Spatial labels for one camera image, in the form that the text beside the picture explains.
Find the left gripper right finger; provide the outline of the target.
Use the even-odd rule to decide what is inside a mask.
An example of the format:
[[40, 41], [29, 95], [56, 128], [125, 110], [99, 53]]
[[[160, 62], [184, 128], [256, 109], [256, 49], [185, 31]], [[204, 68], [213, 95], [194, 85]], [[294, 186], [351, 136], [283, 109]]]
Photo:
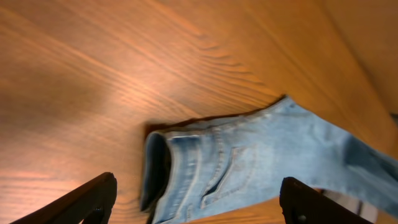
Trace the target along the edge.
[[286, 224], [372, 224], [293, 177], [283, 179], [279, 204]]

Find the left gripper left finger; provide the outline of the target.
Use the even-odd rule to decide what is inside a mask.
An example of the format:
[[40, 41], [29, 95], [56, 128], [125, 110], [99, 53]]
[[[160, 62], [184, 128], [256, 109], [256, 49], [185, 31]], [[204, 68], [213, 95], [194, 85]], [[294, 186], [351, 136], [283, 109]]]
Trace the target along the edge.
[[11, 224], [108, 224], [116, 197], [117, 180], [104, 172]]

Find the light blue denim jeans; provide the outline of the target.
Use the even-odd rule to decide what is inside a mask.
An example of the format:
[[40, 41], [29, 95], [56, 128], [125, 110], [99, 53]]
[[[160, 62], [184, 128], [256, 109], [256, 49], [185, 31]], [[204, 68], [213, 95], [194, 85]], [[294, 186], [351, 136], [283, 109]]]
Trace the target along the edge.
[[151, 132], [140, 208], [184, 223], [278, 196], [285, 177], [397, 215], [397, 161], [285, 97], [256, 113]]

